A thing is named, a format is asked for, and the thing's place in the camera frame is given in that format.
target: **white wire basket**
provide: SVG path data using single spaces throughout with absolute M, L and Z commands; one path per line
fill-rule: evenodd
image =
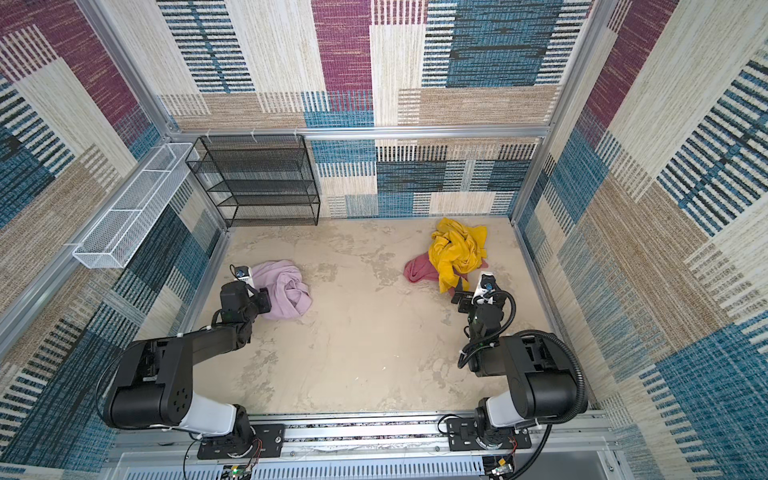
M 125 268 L 189 174 L 184 161 L 198 159 L 192 144 L 158 149 L 74 250 L 74 258 L 87 268 Z

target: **purple cloth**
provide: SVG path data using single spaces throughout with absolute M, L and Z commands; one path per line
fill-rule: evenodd
M 266 287 L 270 293 L 272 311 L 263 313 L 265 319 L 294 319 L 310 309 L 310 288 L 301 281 L 301 272 L 290 260 L 265 262 L 250 269 L 253 287 Z

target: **black mesh shelf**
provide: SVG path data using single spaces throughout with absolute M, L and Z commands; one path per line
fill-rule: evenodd
M 301 135 L 200 137 L 187 166 L 230 227 L 317 225 L 320 198 Z

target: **patterned fabric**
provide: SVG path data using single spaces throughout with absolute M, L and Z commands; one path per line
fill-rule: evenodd
M 73 0 L 1 0 L 0 310 L 159 139 Z
M 173 121 L 207 130 L 544 123 L 591 0 L 104 5 Z
M 94 410 L 102 369 L 134 339 L 176 333 L 220 234 L 188 182 L 124 270 L 79 267 L 3 359 L 0 462 L 99 471 L 116 435 Z
M 538 138 L 307 141 L 320 216 L 509 215 Z
M 768 478 L 766 41 L 619 1 L 518 223 L 637 478 Z

